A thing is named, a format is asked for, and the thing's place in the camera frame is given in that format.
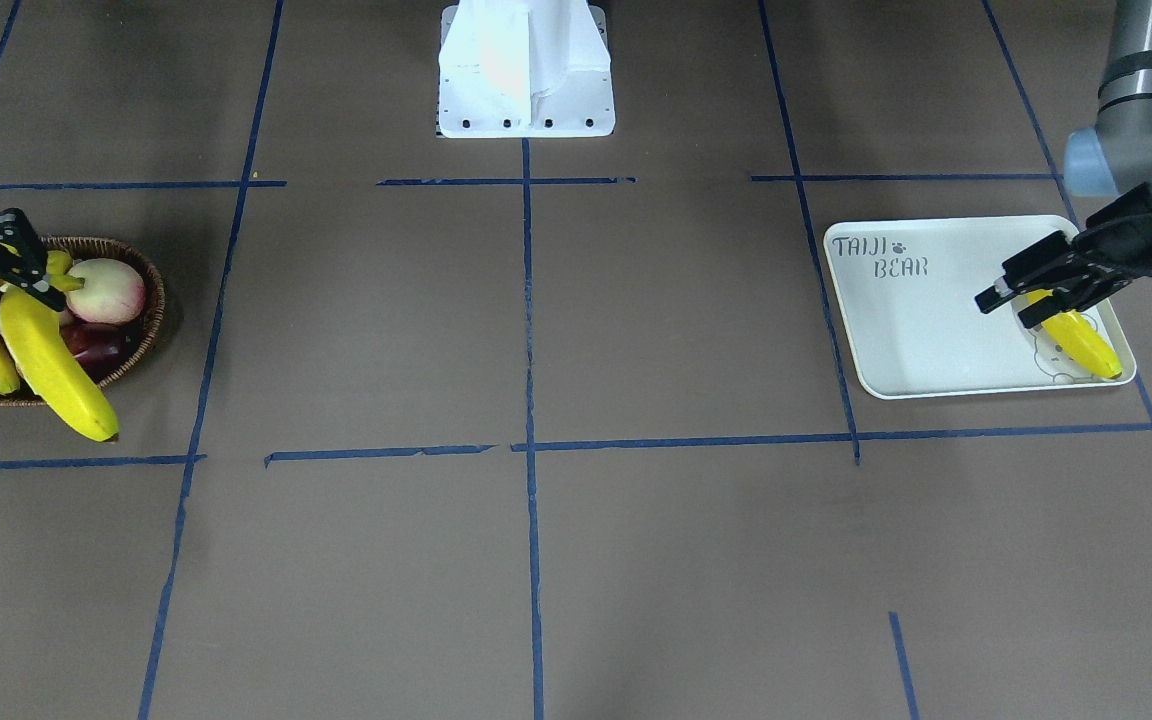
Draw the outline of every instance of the white mounting plate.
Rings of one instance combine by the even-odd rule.
[[[607,13],[589,6],[602,46],[607,47]],[[456,5],[444,9],[440,46],[447,41]],[[616,127],[616,105],[612,101],[612,74],[573,71],[567,82],[550,94],[532,97],[532,122],[522,123],[511,101],[482,76],[440,71],[438,131],[444,137],[602,137]]]
[[[1002,262],[1053,232],[1058,215],[836,223],[824,234],[838,309],[856,374],[882,400],[1086,389],[1131,382],[1132,348],[1108,301],[1085,318],[1114,347],[1123,374],[1097,378],[1046,332],[1016,318],[1023,300],[980,314],[973,297],[1002,274]]]

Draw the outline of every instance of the brown woven basket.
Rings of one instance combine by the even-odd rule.
[[[154,342],[159,338],[159,328],[162,325],[166,309],[162,275],[159,274],[159,270],[145,256],[137,252],[132,247],[115,240],[103,237],[44,237],[41,238],[41,243],[47,247],[47,250],[69,251],[69,255],[74,256],[75,262],[90,260],[92,258],[122,260],[136,268],[142,278],[145,278],[145,310],[142,310],[141,314],[136,319],[132,319],[131,323],[128,323],[128,325],[132,325],[141,333],[141,346],[137,346],[136,353],[132,353],[132,356],[128,357],[119,369],[115,369],[114,372],[111,372],[97,382],[100,387],[109,386],[111,382],[127,374],[128,370],[131,370],[132,365],[136,365],[141,361],[141,357],[150,351],[151,347],[154,347]],[[0,406],[44,406],[44,401],[29,391],[28,387],[22,387],[12,395],[0,395]]]

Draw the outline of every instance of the rectangular white tray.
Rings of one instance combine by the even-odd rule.
[[[882,400],[1121,386],[1137,373],[1132,348],[1108,301],[1084,316],[1123,363],[1106,381],[1016,319],[1016,300],[991,314],[973,297],[1002,274],[1002,262],[1053,232],[1058,215],[884,220],[836,223],[823,251],[856,372]]]

